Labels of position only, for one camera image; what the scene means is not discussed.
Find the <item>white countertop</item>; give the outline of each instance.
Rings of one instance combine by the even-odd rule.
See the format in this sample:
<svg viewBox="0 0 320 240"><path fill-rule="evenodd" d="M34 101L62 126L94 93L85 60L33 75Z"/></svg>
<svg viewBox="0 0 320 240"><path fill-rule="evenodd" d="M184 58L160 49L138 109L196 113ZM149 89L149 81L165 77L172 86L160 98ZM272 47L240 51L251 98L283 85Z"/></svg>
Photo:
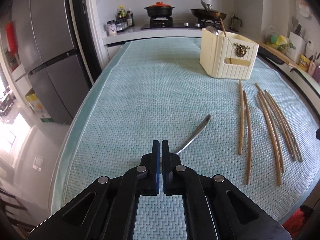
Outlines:
<svg viewBox="0 0 320 240"><path fill-rule="evenodd" d="M163 28L163 29L145 29L141 30L142 26L129 28L123 33L117 33L116 36L107 36L102 38L103 44L131 41L146 38L159 37L198 37L201 38L201 29L189 28Z"/></svg>

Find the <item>wooden board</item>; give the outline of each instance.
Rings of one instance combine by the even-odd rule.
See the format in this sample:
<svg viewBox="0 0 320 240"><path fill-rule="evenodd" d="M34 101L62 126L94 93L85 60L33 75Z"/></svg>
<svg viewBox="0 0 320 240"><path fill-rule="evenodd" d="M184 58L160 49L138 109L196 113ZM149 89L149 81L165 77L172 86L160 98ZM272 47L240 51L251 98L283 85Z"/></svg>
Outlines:
<svg viewBox="0 0 320 240"><path fill-rule="evenodd" d="M286 63L287 65L289 65L290 67L294 67L294 68L300 68L299 65L297 63L295 63L292 59L290 59L287 55L281 53L279 50L268 46L267 44L263 44L261 42L258 42L259 46L265 48L266 50L268 50L269 52L271 52L273 55L277 56L279 59L283 60L284 63Z"/></svg>

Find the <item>red pot lid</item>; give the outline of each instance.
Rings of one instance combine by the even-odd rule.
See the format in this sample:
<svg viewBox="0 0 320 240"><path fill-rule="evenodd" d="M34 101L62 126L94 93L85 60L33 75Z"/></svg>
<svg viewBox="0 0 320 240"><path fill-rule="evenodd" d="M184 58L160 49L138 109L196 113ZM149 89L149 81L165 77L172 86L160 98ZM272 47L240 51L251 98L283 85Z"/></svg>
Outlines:
<svg viewBox="0 0 320 240"><path fill-rule="evenodd" d="M156 7L156 6L168 6L168 7L171 7L171 5L163 4L163 2L156 2L156 4L150 5L149 7Z"/></svg>

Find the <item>silver screw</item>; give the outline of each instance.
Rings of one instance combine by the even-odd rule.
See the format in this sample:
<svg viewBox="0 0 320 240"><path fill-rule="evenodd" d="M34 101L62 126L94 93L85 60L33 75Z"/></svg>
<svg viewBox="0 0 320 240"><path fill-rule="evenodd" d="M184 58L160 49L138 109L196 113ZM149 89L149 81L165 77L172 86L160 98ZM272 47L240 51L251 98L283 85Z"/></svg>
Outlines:
<svg viewBox="0 0 320 240"><path fill-rule="evenodd" d="M224 181L224 177L222 175L216 175L216 176L214 176L214 180L216 182L223 182Z"/></svg>
<svg viewBox="0 0 320 240"><path fill-rule="evenodd" d="M145 172L146 170L147 170L146 166L140 165L140 166L137 167L137 171L138 172Z"/></svg>
<svg viewBox="0 0 320 240"><path fill-rule="evenodd" d="M101 176L99 179L98 179L98 182L100 183L100 184L106 184L107 182L108 182L108 177L106 177L106 176Z"/></svg>
<svg viewBox="0 0 320 240"><path fill-rule="evenodd" d="M186 167L183 166L183 165L177 165L177 166L176 166L176 170L177 170L177 171L185 171L185 170L186 170Z"/></svg>

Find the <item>gold decoration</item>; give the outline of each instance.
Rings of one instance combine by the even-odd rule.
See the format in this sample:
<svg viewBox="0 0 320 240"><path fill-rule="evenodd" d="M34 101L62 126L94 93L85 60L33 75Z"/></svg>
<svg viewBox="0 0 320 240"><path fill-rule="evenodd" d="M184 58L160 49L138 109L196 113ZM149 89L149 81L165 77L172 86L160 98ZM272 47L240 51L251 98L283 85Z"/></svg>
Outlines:
<svg viewBox="0 0 320 240"><path fill-rule="evenodd" d="M238 57L244 57L247 54L247 49L250 49L250 47L238 43L234 43L234 45L236 46L235 51Z"/></svg>

